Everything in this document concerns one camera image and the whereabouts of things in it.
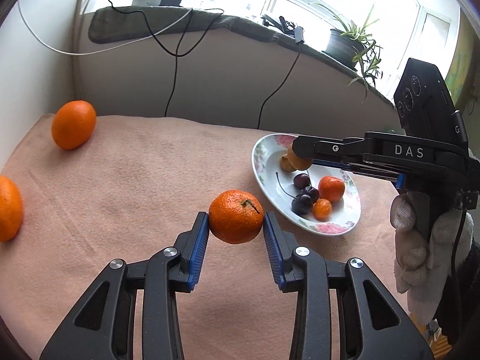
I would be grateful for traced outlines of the right white gloved hand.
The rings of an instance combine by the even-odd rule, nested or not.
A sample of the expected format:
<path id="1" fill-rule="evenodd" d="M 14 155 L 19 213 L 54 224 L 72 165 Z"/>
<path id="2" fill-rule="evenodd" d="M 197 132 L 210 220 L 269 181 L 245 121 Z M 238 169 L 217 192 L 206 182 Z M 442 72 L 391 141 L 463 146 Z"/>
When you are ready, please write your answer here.
<path id="1" fill-rule="evenodd" d="M 414 210 L 407 194 L 391 203 L 395 230 L 394 277 L 398 293 L 408 297 L 408 310 L 420 323 L 437 319 L 443 330 L 465 328 L 479 307 L 479 244 L 473 239 L 473 218 L 465 216 L 454 246 L 461 212 L 441 214 L 427 241 L 417 230 L 425 216 Z"/>

